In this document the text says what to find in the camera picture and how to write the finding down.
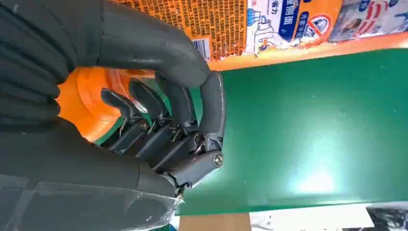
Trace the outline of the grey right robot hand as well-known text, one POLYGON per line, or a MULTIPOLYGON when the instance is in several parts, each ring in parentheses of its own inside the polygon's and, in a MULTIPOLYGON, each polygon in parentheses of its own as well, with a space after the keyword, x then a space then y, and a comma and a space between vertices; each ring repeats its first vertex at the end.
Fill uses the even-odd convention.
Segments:
POLYGON ((111 0, 0 3, 0 228, 140 231, 167 225, 184 191, 223 165, 223 79, 175 26, 111 0), (102 145, 60 117, 79 67, 151 69, 102 101, 124 125, 102 145))

